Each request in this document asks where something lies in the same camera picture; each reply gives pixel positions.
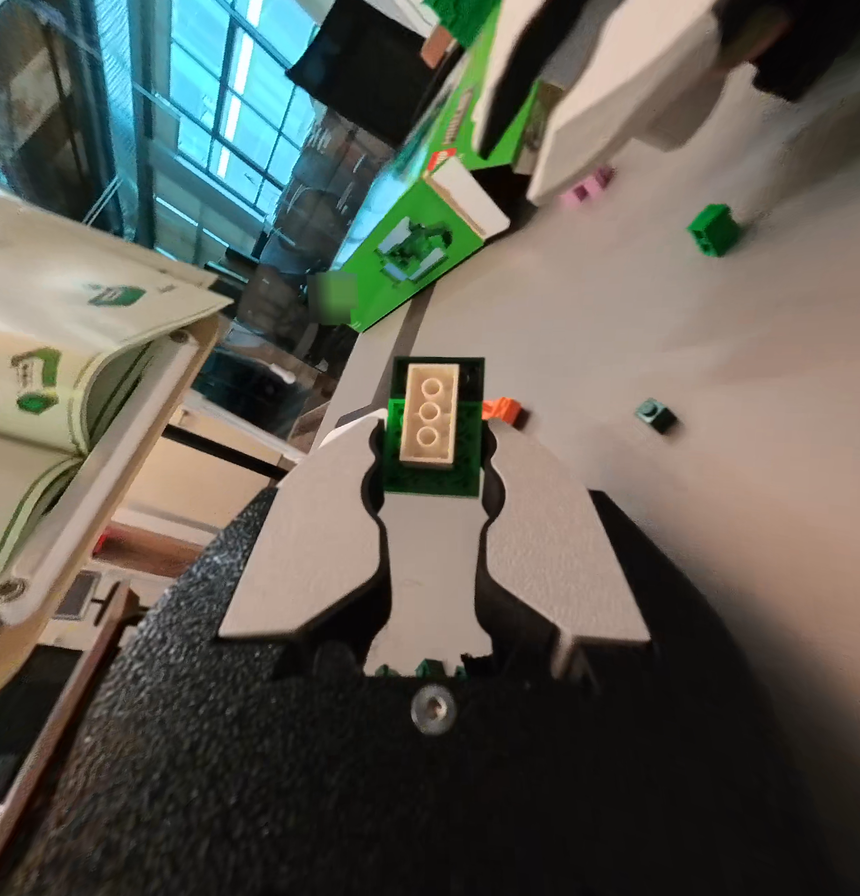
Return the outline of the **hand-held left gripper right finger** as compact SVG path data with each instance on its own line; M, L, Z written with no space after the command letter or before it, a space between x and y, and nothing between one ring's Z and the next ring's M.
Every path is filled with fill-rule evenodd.
M586 647L648 646L590 491L502 420L484 424L483 471L476 613L502 672L567 679Z

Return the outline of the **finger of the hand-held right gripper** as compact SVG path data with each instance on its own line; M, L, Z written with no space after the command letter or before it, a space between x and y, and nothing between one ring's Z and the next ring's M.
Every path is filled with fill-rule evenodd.
M548 117L527 198L550 203L611 163L712 67L714 2L623 2L603 25L578 81Z
M481 159L492 154L587 5L586 1L500 2L471 138Z

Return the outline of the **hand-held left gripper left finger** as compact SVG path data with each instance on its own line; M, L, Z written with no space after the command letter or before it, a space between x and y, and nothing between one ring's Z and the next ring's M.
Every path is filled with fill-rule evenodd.
M220 638L305 634L381 571L381 527L367 482L384 424L369 414L335 429L279 483Z

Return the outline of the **green tiled lego assembly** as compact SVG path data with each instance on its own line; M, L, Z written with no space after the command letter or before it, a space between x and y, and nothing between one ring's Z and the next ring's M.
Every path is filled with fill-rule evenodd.
M452 469L444 470L408 467L400 462L404 402L405 398L388 401L381 454L384 491L433 497L479 497L484 454L482 402L458 401L455 463Z

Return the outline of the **pink lego piece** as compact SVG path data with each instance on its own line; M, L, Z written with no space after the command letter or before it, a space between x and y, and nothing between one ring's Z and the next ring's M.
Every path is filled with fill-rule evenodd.
M561 194L564 204L578 206L601 196L612 182L615 169L610 165L598 167L592 174Z

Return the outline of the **bright green lego brick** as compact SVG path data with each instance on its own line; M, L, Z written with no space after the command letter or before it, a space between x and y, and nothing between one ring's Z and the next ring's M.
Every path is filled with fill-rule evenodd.
M686 227L698 250L711 258L721 258L740 241L743 229L725 203L702 209Z

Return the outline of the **green lego box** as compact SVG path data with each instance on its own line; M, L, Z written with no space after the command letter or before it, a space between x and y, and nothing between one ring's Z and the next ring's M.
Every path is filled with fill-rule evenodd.
M331 268L355 278L364 332L514 228L543 125L537 85L487 159L472 145L500 2L381 170Z

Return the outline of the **lego instruction booklet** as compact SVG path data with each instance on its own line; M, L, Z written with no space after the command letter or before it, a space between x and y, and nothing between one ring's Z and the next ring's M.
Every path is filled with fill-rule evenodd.
M0 192L0 580L156 343L230 304L204 272L148 256Z

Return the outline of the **black screen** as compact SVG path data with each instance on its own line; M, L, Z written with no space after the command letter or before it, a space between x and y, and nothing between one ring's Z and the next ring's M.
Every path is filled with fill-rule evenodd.
M434 69L418 34L363 1L335 2L290 83L353 125L399 150L464 55L456 47Z

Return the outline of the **large glass window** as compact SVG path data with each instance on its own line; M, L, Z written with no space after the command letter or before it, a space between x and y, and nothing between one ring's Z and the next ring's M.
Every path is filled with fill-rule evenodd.
M197 267L256 256L318 105L297 2L0 2L0 187Z

